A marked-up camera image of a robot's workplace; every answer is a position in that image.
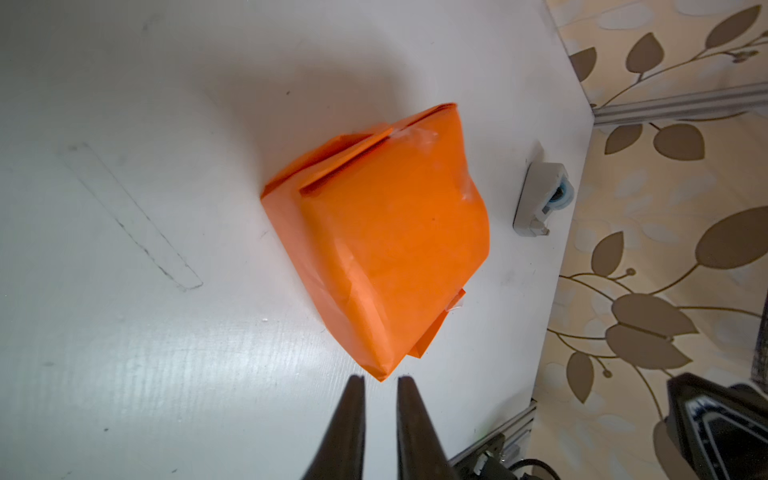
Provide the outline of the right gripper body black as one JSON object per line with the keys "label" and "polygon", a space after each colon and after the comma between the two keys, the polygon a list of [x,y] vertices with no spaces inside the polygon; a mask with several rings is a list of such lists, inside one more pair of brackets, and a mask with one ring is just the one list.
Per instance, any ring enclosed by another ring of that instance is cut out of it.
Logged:
{"label": "right gripper body black", "polygon": [[667,381],[667,395],[666,432],[698,478],[767,477],[767,400],[760,393],[684,373]]}

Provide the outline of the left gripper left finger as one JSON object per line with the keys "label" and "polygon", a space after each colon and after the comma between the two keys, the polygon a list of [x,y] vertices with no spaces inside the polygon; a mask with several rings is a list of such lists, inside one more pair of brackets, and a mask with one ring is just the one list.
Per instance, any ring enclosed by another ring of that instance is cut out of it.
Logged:
{"label": "left gripper left finger", "polygon": [[365,382],[352,375],[303,479],[361,479],[365,436]]}

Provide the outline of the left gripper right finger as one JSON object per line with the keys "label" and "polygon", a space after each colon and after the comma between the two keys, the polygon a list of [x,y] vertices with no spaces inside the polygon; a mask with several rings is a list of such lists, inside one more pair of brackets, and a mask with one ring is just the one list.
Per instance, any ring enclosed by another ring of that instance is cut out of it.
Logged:
{"label": "left gripper right finger", "polygon": [[430,420],[415,380],[398,378],[396,400],[398,478],[458,479]]}

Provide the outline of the orange wrapping paper sheet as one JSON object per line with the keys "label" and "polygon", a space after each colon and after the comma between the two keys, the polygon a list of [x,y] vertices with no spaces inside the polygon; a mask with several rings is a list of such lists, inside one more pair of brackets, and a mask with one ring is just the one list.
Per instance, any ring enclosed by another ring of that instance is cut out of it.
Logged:
{"label": "orange wrapping paper sheet", "polygon": [[329,140],[261,203],[327,330],[378,380],[426,352],[490,250],[453,103]]}

